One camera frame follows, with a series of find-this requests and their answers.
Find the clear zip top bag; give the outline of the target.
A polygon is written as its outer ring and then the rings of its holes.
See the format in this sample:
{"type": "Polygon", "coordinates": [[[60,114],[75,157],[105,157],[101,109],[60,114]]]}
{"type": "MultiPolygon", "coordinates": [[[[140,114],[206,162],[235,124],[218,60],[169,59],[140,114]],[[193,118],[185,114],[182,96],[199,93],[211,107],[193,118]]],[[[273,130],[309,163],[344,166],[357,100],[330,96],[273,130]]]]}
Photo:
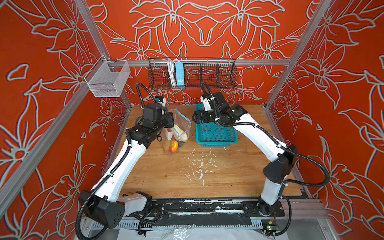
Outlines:
{"type": "Polygon", "coordinates": [[[164,128],[161,133],[164,152],[171,156],[177,153],[190,138],[191,120],[178,109],[171,109],[174,116],[174,126],[164,128]]]}

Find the orange yellow mango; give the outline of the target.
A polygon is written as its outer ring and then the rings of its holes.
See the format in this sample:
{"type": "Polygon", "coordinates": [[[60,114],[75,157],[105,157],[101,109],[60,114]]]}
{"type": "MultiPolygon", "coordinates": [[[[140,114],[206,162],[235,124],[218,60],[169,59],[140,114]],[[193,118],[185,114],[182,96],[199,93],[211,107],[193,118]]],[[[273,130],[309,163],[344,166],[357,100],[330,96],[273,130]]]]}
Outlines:
{"type": "Polygon", "coordinates": [[[172,141],[169,147],[171,154],[175,154],[179,148],[179,143],[177,141],[172,141]]]}

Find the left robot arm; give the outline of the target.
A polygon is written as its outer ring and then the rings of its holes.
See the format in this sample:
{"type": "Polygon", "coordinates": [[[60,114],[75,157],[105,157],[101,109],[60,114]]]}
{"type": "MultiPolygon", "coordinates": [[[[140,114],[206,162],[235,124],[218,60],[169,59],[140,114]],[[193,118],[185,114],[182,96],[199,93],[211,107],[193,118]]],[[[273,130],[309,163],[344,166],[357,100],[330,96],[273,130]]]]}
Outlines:
{"type": "Polygon", "coordinates": [[[126,140],[110,168],[90,191],[82,191],[79,196],[81,207],[75,224],[79,240],[88,239],[82,233],[83,216],[103,226],[102,230],[92,237],[93,240],[99,238],[107,229],[115,228],[125,216],[139,220],[140,225],[153,225],[162,217],[163,211],[152,206],[152,198],[148,194],[136,192],[130,196],[121,196],[121,190],[138,160],[153,141],[162,140],[161,133],[164,128],[174,126],[174,115],[164,103],[149,94],[152,102],[145,104],[141,90],[147,92],[148,88],[136,83],[136,89],[141,101],[142,115],[133,127],[125,129],[126,140]]]}

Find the white radish with leaves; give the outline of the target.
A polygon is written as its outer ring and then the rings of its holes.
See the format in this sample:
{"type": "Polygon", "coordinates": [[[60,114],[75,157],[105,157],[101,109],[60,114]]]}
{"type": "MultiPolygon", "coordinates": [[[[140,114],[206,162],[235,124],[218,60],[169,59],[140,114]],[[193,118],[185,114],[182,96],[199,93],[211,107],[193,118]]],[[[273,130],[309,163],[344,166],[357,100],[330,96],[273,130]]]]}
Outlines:
{"type": "Polygon", "coordinates": [[[178,125],[174,125],[173,128],[171,128],[173,136],[177,141],[186,142],[189,138],[188,133],[183,131],[178,125]]]}

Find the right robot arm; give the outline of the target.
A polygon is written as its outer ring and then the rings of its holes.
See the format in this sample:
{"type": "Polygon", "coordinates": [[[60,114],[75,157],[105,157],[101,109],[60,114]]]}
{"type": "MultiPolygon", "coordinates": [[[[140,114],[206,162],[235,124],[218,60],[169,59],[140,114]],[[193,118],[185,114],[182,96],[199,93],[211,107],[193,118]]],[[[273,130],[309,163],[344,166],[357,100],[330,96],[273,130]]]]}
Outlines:
{"type": "Polygon", "coordinates": [[[281,199],[284,188],[289,183],[319,188],[330,182],[330,172],[326,167],[310,157],[299,154],[294,145],[287,145],[275,138],[258,124],[245,108],[238,104],[230,106],[222,93],[213,93],[206,83],[201,83],[201,89],[204,109],[194,112],[192,119],[195,124],[215,123],[225,128],[234,128],[258,147],[269,160],[263,169],[266,180],[260,199],[264,205],[272,206],[281,199]],[[323,172],[324,180],[319,183],[306,183],[289,179],[288,176],[299,158],[316,165],[323,172]]]}

